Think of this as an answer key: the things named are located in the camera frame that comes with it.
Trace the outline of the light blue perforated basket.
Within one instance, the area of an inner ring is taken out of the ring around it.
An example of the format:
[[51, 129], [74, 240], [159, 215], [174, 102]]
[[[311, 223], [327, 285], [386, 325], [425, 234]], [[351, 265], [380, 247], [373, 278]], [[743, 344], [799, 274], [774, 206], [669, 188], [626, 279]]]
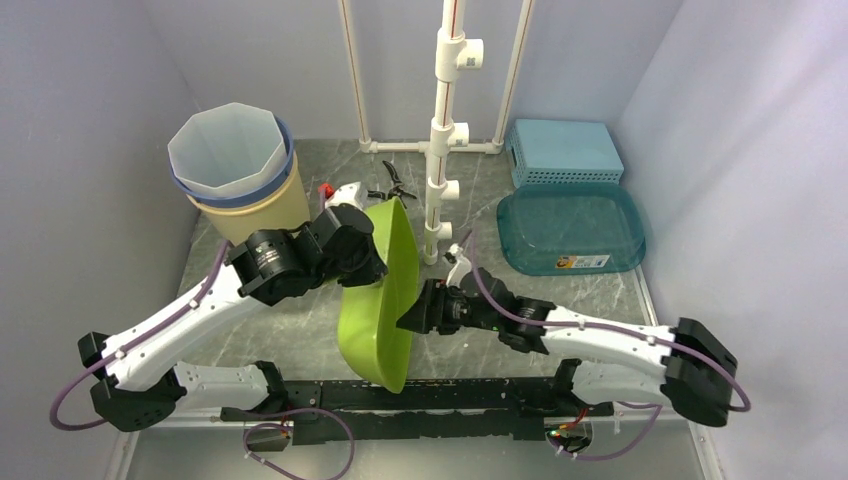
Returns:
[[601, 122], [517, 119], [505, 137], [513, 184], [615, 183], [624, 165]]

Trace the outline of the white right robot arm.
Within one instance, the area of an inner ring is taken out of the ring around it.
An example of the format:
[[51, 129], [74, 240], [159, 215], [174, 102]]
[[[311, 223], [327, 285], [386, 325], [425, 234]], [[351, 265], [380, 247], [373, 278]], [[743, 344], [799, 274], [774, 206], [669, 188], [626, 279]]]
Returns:
[[397, 322], [414, 333], [462, 328], [496, 333], [521, 353], [557, 356], [551, 388], [557, 411], [574, 415], [607, 402], [670, 406], [709, 427], [728, 423], [736, 357], [700, 321], [672, 327], [625, 324], [580, 314], [550, 301], [514, 295], [479, 269], [458, 282], [430, 279]]

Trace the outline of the teal translucent plastic tub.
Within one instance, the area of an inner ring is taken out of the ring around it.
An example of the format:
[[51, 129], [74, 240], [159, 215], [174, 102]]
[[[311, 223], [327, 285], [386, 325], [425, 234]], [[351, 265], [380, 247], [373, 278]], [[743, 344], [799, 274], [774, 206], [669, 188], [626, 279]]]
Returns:
[[621, 273], [647, 242], [630, 194], [614, 183], [525, 185], [496, 210], [506, 262], [528, 276]]

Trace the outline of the white PVC pipe frame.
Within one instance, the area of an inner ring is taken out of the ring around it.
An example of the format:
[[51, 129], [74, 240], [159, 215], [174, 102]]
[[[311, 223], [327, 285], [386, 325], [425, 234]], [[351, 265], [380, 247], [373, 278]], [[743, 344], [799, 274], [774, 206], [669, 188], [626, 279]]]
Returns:
[[517, 85], [527, 31], [531, 24], [534, 7], [533, 1], [521, 3], [494, 134], [489, 141], [473, 143], [470, 141], [469, 125], [453, 119], [453, 107], [456, 83], [460, 74], [465, 71], [479, 70], [483, 67], [485, 45], [481, 39], [470, 38], [464, 31], [466, 3], [464, 1], [445, 1], [443, 3], [441, 22], [436, 33], [434, 116], [430, 121], [429, 139], [413, 144], [379, 142], [370, 135], [367, 124], [364, 84], [358, 72], [358, 53], [352, 27], [351, 5], [348, 1], [338, 3], [354, 92], [360, 150], [370, 154], [418, 152], [424, 155], [426, 193], [422, 259], [427, 265], [436, 263], [439, 243], [448, 241], [453, 237], [451, 223], [441, 219], [442, 204], [446, 201], [455, 201], [460, 196], [459, 182], [446, 178], [446, 165], [449, 155], [453, 152], [496, 155], [503, 150], [512, 98]]

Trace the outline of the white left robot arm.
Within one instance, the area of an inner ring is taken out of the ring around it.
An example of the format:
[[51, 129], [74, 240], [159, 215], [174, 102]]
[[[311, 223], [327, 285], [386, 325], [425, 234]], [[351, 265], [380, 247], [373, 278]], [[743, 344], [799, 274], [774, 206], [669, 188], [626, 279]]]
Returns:
[[90, 390], [95, 412], [123, 432], [213, 407], [279, 417], [290, 400], [274, 363], [208, 367], [185, 356], [231, 323], [328, 282], [379, 283], [388, 274], [388, 233], [374, 209], [342, 204], [294, 229], [261, 229], [225, 245], [201, 283], [147, 320], [79, 340], [81, 360], [97, 379]]

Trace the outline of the beige plastic bucket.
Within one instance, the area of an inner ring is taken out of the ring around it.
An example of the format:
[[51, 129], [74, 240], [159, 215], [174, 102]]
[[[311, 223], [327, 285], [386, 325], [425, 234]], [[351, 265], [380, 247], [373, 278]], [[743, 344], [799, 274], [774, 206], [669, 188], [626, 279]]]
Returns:
[[191, 196], [188, 200], [233, 245], [244, 242], [257, 230], [294, 229], [310, 221], [311, 214], [297, 154], [292, 160], [292, 171], [283, 184], [266, 198], [250, 205], [223, 208], [204, 205]]

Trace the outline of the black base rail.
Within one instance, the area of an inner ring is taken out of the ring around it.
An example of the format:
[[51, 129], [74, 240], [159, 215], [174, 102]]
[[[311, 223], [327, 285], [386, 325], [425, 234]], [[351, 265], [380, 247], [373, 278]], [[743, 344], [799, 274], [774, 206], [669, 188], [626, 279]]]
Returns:
[[566, 390], [570, 361], [553, 377], [418, 379], [392, 393], [364, 380], [303, 380], [285, 384], [288, 403], [279, 411], [297, 445], [345, 439], [344, 430], [321, 415], [328, 410], [357, 440], [506, 436], [539, 441], [558, 420], [578, 415], [609, 417], [611, 403], [588, 406]]

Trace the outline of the lime green plastic tub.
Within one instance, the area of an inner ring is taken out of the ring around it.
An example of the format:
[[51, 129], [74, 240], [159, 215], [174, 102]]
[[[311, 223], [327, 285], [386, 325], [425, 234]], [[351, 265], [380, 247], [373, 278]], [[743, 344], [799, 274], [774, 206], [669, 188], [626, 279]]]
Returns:
[[419, 295], [418, 247], [398, 199], [370, 206], [365, 213], [374, 224], [376, 251], [388, 273], [376, 284], [343, 290], [338, 349], [361, 379], [399, 393], [407, 381], [412, 333], [396, 323]]

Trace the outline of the black handled pliers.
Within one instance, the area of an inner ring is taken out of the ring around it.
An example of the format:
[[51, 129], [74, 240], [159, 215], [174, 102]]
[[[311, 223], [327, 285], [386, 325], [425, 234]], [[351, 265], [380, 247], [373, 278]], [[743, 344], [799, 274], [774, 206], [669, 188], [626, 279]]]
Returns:
[[415, 194], [408, 192], [404, 189], [404, 182], [400, 178], [400, 175], [395, 166], [390, 161], [386, 160], [383, 160], [382, 164], [384, 165], [389, 174], [390, 180], [392, 182], [392, 187], [386, 192], [378, 190], [368, 190], [367, 197], [380, 200], [391, 200], [392, 198], [398, 198], [403, 206], [406, 206], [406, 204], [404, 203], [405, 198], [417, 200], [418, 197]]

